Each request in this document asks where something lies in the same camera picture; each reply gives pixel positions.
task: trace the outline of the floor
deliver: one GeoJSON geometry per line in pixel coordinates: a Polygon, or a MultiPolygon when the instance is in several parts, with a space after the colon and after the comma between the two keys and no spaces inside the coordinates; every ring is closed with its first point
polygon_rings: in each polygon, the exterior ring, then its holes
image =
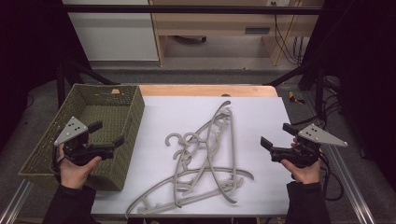
{"type": "MultiPolygon", "coordinates": [[[[258,50],[263,48],[262,40],[257,36],[209,37],[205,43],[197,40],[170,38],[163,67],[153,63],[96,63],[94,68],[104,77],[121,83],[261,85],[281,77],[296,66],[283,60],[280,66],[273,67],[265,51],[258,50]]],[[[86,82],[94,82],[88,77],[84,78],[86,82]]],[[[295,85],[298,80],[299,77],[294,77],[276,88],[279,96],[283,98],[292,123],[313,116],[308,103],[314,97],[313,92],[300,92],[295,85]],[[305,100],[305,104],[291,101],[291,91],[296,100],[305,100]]],[[[18,171],[56,115],[56,94],[54,81],[30,92],[29,103],[31,105],[25,110],[19,126],[1,152],[0,186],[2,186],[2,191],[6,192],[0,194],[0,208],[3,211],[22,181],[18,176],[18,171]]],[[[325,96],[331,95],[332,92],[325,91],[325,96]]],[[[336,98],[330,97],[328,104],[334,101],[336,98]]],[[[353,177],[352,183],[357,186],[358,193],[367,204],[370,216],[357,216],[359,209],[355,210],[352,206],[357,199],[347,190],[340,201],[328,202],[333,223],[396,223],[395,192],[381,175],[375,163],[361,158],[360,147],[347,120],[340,112],[342,109],[336,107],[336,110],[328,116],[326,130],[348,141],[348,148],[336,150],[353,177]]],[[[335,180],[331,180],[329,188],[331,197],[335,197],[340,192],[335,180]]],[[[52,194],[51,190],[33,187],[26,198],[25,205],[21,208],[17,223],[34,223],[34,221],[39,223],[39,219],[27,220],[26,218],[43,217],[52,194]]],[[[274,217],[269,220],[269,223],[278,222],[274,217]]]]}

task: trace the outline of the green wicker basket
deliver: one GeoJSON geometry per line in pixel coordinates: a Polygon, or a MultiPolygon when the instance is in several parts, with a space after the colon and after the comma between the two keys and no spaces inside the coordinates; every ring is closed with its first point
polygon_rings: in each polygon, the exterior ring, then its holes
{"type": "Polygon", "coordinates": [[[71,117],[86,125],[101,120],[103,128],[90,134],[91,143],[111,143],[120,135],[124,136],[125,143],[115,150],[113,159],[99,164],[87,185],[98,190],[122,190],[144,108],[138,86],[74,85],[19,175],[41,187],[57,188],[59,184],[50,170],[57,135],[71,117]]]}

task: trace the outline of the black cable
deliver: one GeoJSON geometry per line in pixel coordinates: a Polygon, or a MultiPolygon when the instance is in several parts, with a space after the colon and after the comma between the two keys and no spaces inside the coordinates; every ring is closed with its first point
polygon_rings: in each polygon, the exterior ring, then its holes
{"type": "Polygon", "coordinates": [[[304,55],[303,55],[303,44],[304,44],[304,37],[300,36],[300,49],[299,49],[299,52],[298,52],[299,60],[300,60],[299,64],[301,64],[303,62],[303,57],[304,57],[304,55]]]}
{"type": "Polygon", "coordinates": [[[323,120],[323,122],[324,122],[323,129],[325,129],[325,128],[326,128],[326,125],[327,125],[326,104],[327,104],[327,102],[322,103],[322,110],[321,110],[321,111],[323,111],[323,118],[322,118],[322,120],[323,120]]]}
{"type": "MultiPolygon", "coordinates": [[[[335,108],[334,110],[331,110],[329,113],[327,113],[327,114],[326,114],[326,116],[328,116],[328,117],[329,117],[329,116],[330,116],[330,114],[334,113],[335,111],[339,111],[339,108],[335,108]]],[[[322,127],[322,129],[323,129],[323,130],[326,130],[326,126],[327,126],[327,120],[326,120],[326,122],[323,122],[323,123],[322,123],[322,125],[323,125],[323,126],[321,126],[321,127],[322,127]]]]}
{"type": "Polygon", "coordinates": [[[336,98],[338,99],[338,93],[332,94],[332,95],[326,97],[326,99],[324,100],[324,102],[327,102],[328,100],[332,99],[333,97],[336,97],[336,98]]]}
{"type": "Polygon", "coordinates": [[[326,129],[326,126],[327,126],[327,117],[329,117],[329,115],[331,114],[330,112],[329,112],[329,113],[326,113],[326,112],[329,111],[330,109],[332,109],[333,107],[339,106],[339,104],[340,104],[339,102],[335,102],[335,103],[333,103],[332,105],[330,105],[330,106],[327,107],[327,108],[325,108],[326,105],[323,104],[323,108],[324,108],[323,111],[325,111],[324,116],[323,116],[323,121],[324,121],[323,130],[326,129]]]}
{"type": "Polygon", "coordinates": [[[57,150],[57,147],[53,146],[52,147],[52,163],[50,164],[50,169],[53,173],[59,174],[60,170],[59,170],[59,166],[58,166],[58,162],[57,162],[58,158],[56,157],[57,156],[56,150],[57,150]]]}
{"type": "Polygon", "coordinates": [[[293,41],[293,57],[295,60],[298,59],[298,55],[296,53],[296,47],[297,47],[297,36],[294,37],[294,41],[293,41]]]}
{"type": "Polygon", "coordinates": [[[294,62],[291,62],[291,61],[289,60],[288,55],[285,53],[285,50],[283,50],[282,46],[280,46],[279,41],[277,40],[277,36],[276,36],[276,33],[277,33],[277,32],[279,32],[280,38],[281,38],[282,41],[283,41],[283,44],[284,44],[284,46],[285,46],[285,49],[286,49],[286,51],[288,52],[289,56],[291,57],[290,52],[289,52],[289,49],[288,49],[288,46],[286,46],[285,40],[283,39],[282,34],[280,33],[279,29],[277,28],[277,19],[276,19],[276,15],[274,15],[274,18],[275,18],[275,41],[276,41],[277,45],[280,47],[280,50],[282,50],[282,52],[283,52],[283,54],[285,55],[285,58],[288,60],[288,62],[289,62],[289,63],[292,63],[292,64],[297,64],[297,63],[295,62],[295,60],[294,60],[294,62]]]}
{"type": "MultiPolygon", "coordinates": [[[[334,104],[330,105],[329,107],[327,107],[327,108],[324,109],[323,111],[326,112],[326,111],[330,110],[331,108],[333,108],[334,106],[336,106],[337,104],[339,104],[339,103],[338,103],[338,102],[335,102],[334,104]]],[[[302,121],[299,121],[299,122],[295,122],[295,123],[292,123],[291,125],[295,126],[295,125],[299,125],[299,124],[304,124],[304,123],[307,123],[307,122],[312,121],[312,120],[317,119],[317,118],[318,118],[318,115],[315,115],[315,116],[312,117],[312,118],[305,119],[305,120],[302,120],[302,121]]]]}
{"type": "Polygon", "coordinates": [[[30,106],[33,105],[33,103],[35,102],[35,97],[33,95],[27,95],[28,97],[32,98],[32,102],[30,102],[30,104],[28,106],[26,106],[25,109],[29,108],[30,106]]]}
{"type": "Polygon", "coordinates": [[[324,130],[324,128],[322,128],[322,127],[323,127],[323,124],[324,124],[324,122],[321,122],[321,123],[319,124],[319,127],[320,127],[321,129],[324,130]]]}
{"type": "Polygon", "coordinates": [[[331,201],[331,202],[338,201],[344,196],[344,192],[345,192],[344,186],[343,186],[340,178],[335,173],[333,173],[331,171],[329,159],[327,158],[326,154],[320,152],[319,158],[326,165],[326,169],[322,168],[322,167],[320,168],[320,169],[322,169],[322,170],[324,170],[326,172],[326,175],[324,176],[324,182],[323,182],[323,195],[325,196],[325,199],[327,201],[331,201]],[[340,186],[340,194],[337,197],[335,197],[335,198],[327,198],[326,197],[327,189],[329,187],[329,181],[330,181],[330,177],[331,176],[333,176],[337,180],[337,182],[338,182],[338,184],[340,186]]]}

